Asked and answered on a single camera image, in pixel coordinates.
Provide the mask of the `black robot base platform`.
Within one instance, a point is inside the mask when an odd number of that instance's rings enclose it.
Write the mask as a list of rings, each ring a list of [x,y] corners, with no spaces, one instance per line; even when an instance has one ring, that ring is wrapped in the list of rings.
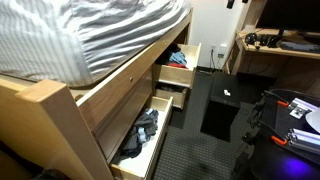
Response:
[[[306,116],[320,99],[297,91],[263,93],[247,123],[231,180],[320,180],[319,133]]]

